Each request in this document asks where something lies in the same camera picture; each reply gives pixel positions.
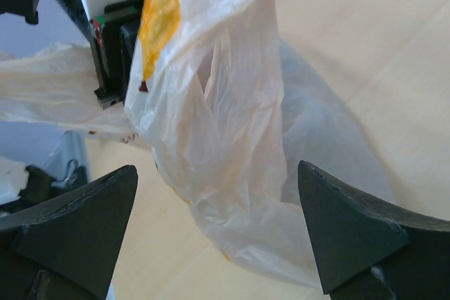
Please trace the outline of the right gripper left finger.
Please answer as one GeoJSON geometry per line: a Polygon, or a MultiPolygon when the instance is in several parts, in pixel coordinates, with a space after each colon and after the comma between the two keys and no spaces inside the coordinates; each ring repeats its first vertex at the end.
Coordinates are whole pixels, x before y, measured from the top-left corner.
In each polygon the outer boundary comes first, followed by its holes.
{"type": "Polygon", "coordinates": [[[2,299],[105,299],[134,205],[123,166],[1,218],[2,299]]]}

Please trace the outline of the translucent banana-print plastic bag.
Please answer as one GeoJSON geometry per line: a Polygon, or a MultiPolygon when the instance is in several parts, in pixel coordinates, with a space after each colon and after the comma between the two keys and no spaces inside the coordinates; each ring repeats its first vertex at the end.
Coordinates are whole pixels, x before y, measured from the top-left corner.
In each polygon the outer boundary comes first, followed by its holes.
{"type": "Polygon", "coordinates": [[[307,161],[388,201],[392,187],[347,106],[281,40],[276,0],[145,0],[123,107],[102,109],[91,51],[1,59],[1,118],[130,142],[223,255],[320,285],[297,187],[307,161]]]}

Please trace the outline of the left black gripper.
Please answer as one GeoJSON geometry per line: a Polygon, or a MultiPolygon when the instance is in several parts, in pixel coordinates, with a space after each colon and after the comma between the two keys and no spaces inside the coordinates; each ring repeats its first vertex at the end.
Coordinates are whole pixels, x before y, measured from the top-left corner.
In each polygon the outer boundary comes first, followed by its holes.
{"type": "Polygon", "coordinates": [[[90,43],[99,105],[124,101],[143,0],[57,0],[90,43]]]}

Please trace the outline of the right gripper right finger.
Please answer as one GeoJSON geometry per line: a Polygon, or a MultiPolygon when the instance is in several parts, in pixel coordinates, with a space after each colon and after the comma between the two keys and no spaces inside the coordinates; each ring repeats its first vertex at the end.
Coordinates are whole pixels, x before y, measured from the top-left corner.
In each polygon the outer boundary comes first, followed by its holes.
{"type": "Polygon", "coordinates": [[[305,161],[298,189],[324,294],[449,298],[448,221],[386,202],[305,161]]]}

